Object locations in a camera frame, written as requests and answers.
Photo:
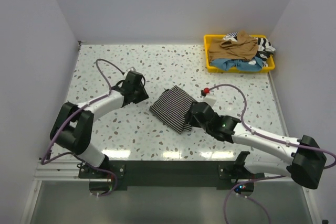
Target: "gray wall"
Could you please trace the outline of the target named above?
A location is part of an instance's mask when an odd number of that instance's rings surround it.
[[[314,137],[336,152],[336,0],[291,0],[272,33],[278,49],[275,85],[289,133]],[[316,191],[322,216],[336,223],[336,169]]]
[[[0,0],[0,223],[19,223],[77,42],[56,0]]]
[[[244,28],[270,35],[289,0],[57,0],[78,40],[201,42]]]

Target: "speckled table surface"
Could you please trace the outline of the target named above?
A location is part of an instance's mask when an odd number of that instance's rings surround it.
[[[215,84],[238,86],[247,97],[246,121],[260,129],[283,134],[276,104],[266,74],[208,73],[203,45],[83,45],[73,73],[67,100],[87,101],[107,91],[107,84],[94,62],[110,60],[125,70],[130,67],[146,78],[150,96],[144,102],[112,111],[93,125],[91,142],[110,159],[128,160],[235,160],[240,151],[249,150],[256,158],[265,157],[247,146],[216,141],[202,129],[178,135],[149,112],[149,106],[168,88],[178,85],[197,100],[200,90]],[[111,84],[120,73],[101,63]],[[239,117],[243,99],[229,87],[215,91],[214,110],[221,115]],[[66,151],[55,145],[52,155]]]

